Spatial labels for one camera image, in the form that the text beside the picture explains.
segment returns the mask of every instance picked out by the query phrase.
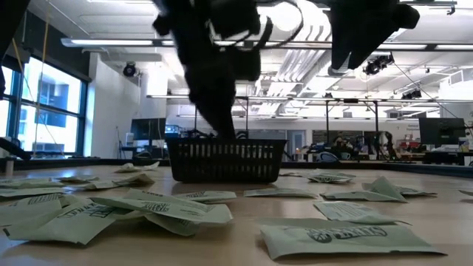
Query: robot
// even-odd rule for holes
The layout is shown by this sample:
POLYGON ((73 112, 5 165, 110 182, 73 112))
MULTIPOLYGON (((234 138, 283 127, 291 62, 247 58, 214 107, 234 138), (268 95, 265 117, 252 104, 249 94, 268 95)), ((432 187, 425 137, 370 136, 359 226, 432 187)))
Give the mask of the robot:
MULTIPOLYGON (((248 33, 246 37, 257 35, 261 24, 256 6, 275 5, 281 1, 153 1, 160 10, 153 27, 160 35, 171 34, 174 39, 177 55, 185 69, 191 102, 219 137, 234 139, 231 107, 236 94, 235 81, 256 81, 259 78, 259 51, 271 48, 265 45, 273 24, 268 19, 260 42, 250 49, 238 49, 235 45, 219 47, 211 37, 210 26, 221 39, 244 32, 248 33)), ((310 1, 330 7, 326 15, 332 25, 333 69, 340 69, 346 61, 349 69, 359 67, 390 35, 400 28, 415 28, 420 18, 417 10, 407 4, 400 4, 399 0, 310 1)), ((294 1, 286 2, 297 7, 294 1)), ((4 27, 0 40, 0 59, 4 57, 29 3, 30 0, 1 1, 0 22, 4 27)), ((303 20, 293 36, 282 44, 292 41, 302 27, 303 20)), ((0 98, 4 90, 4 77, 0 73, 0 98)))

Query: ceiling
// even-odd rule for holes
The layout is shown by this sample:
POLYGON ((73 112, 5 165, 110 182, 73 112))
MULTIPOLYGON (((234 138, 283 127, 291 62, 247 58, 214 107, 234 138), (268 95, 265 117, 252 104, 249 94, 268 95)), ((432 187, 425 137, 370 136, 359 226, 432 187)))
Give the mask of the ceiling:
MULTIPOLYGON (((156 7, 153 4, 134 4, 133 2, 143 3, 143 1, 137 0, 128 0, 127 2, 123 0, 33 0, 29 10, 43 19, 49 14, 51 25, 71 38, 158 38, 152 28, 152 23, 158 14, 156 7)), ((326 17, 320 15, 321 11, 317 10, 315 6, 311 6, 308 2, 304 4, 305 6, 302 8, 304 20, 310 19, 312 25, 318 24, 320 29, 323 28, 325 31, 317 32, 319 39, 313 38, 313 31, 306 32, 304 36, 301 33, 298 37, 299 40, 327 40, 330 37, 330 27, 327 27, 326 17)), ((294 10, 285 8, 275 15, 275 12, 272 13, 268 8, 270 7, 262 8, 259 11, 272 18, 280 16, 278 19, 273 18, 277 27, 275 27, 271 39, 287 38, 291 34, 290 30, 284 31, 287 30, 287 25, 284 26, 280 22, 279 24, 276 22, 297 22, 299 21, 297 12, 293 15, 294 10)), ((453 16, 448 16, 446 14, 448 9, 443 7, 419 7, 418 9, 421 12, 418 26, 414 30, 398 33, 393 36, 391 41, 473 43, 473 27, 469 26, 473 24, 473 8, 457 8, 457 12, 453 16)), ((160 54, 169 68, 169 88, 186 88, 183 68, 173 48, 113 48, 108 52, 124 55, 160 54)), ((301 58, 298 64, 302 65, 304 57, 310 56, 309 52, 304 52, 298 54, 301 58)), ((284 63, 290 62, 289 53, 290 51, 287 50, 262 51, 262 71, 268 74, 270 81, 281 77, 284 63)), ((322 53, 313 55, 316 64, 311 64, 306 69, 307 73, 301 75, 302 78, 298 82, 302 85, 290 86, 293 87, 293 92, 296 91, 295 93, 298 95, 309 92, 309 97, 321 97, 320 94, 328 90, 334 94, 334 97, 340 98, 364 98, 366 96, 388 98, 392 96, 394 90, 408 86, 412 81, 420 81, 420 85, 425 90, 435 93, 438 90, 439 81, 448 77, 448 74, 457 72, 461 67, 473 66, 473 52, 394 52, 393 55, 396 64, 406 74, 403 74, 396 66, 390 66, 370 78, 367 78, 360 69, 348 72, 342 78, 327 78, 326 69, 325 72, 320 70, 323 69, 321 61, 324 55, 322 53)), ((120 68, 124 64, 124 61, 116 61, 111 65, 115 66, 117 70, 121 70, 120 68)), ((144 69, 146 64, 149 63, 137 63, 139 67, 144 69)), ((297 69, 297 66, 293 66, 293 73, 296 73, 297 69)), ((239 94, 255 95, 265 89, 267 91, 264 93, 268 93, 269 87, 270 83, 266 88, 258 90, 255 87, 248 88, 247 84, 244 84, 238 86, 237 89, 239 94)), ((290 89, 282 89, 281 92, 283 91, 288 93, 290 89)))

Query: wooden table surface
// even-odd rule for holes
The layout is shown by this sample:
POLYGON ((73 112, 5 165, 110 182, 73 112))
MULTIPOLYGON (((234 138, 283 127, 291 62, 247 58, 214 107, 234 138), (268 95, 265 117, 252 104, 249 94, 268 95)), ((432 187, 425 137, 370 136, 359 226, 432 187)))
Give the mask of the wooden table surface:
MULTIPOLYGON (((24 177, 62 177, 74 174, 97 174, 103 179, 127 177, 111 174, 117 167, 94 166, 18 172, 24 177)), ((292 170, 297 172, 309 170, 292 170)), ((234 215, 227 225, 202 226, 196 236, 181 237, 150 222, 122 221, 110 225, 86 247, 64 242, 10 241, 0 233, 0 265, 473 265, 473 197, 458 189, 473 191, 473 182, 456 177, 408 174, 394 171, 343 171, 358 177, 351 185, 308 183, 301 177, 280 177, 273 185, 192 185, 176 183, 170 168, 149 172, 156 183, 144 188, 162 194, 193 191, 235 191, 238 199, 226 204, 234 215), (361 189, 361 183, 372 182, 379 176, 392 183, 422 188, 438 193, 438 197, 409 199, 409 203, 362 202, 381 213, 410 223, 414 233, 448 256, 401 255, 298 255, 272 261, 260 236, 255 219, 258 217, 322 218, 311 199, 244 198, 242 192, 257 188, 303 188, 315 193, 361 189)), ((128 188, 99 192, 80 192, 91 197, 121 196, 128 188)))

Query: computer monitor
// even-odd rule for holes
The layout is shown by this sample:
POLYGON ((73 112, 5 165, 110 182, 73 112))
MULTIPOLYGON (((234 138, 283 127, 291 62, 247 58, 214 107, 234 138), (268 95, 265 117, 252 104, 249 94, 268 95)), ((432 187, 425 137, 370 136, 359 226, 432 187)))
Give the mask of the computer monitor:
POLYGON ((132 133, 135 140, 164 140, 166 119, 133 119, 132 133))
POLYGON ((419 118, 422 144, 453 145, 465 137, 463 118, 419 118))

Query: mesh basket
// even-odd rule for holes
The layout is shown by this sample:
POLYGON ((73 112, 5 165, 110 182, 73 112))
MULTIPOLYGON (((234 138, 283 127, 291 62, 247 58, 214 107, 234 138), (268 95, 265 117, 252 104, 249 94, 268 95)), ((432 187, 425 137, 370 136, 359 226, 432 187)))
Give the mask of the mesh basket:
POLYGON ((286 140, 166 140, 173 178, 187 183, 272 183, 286 140))

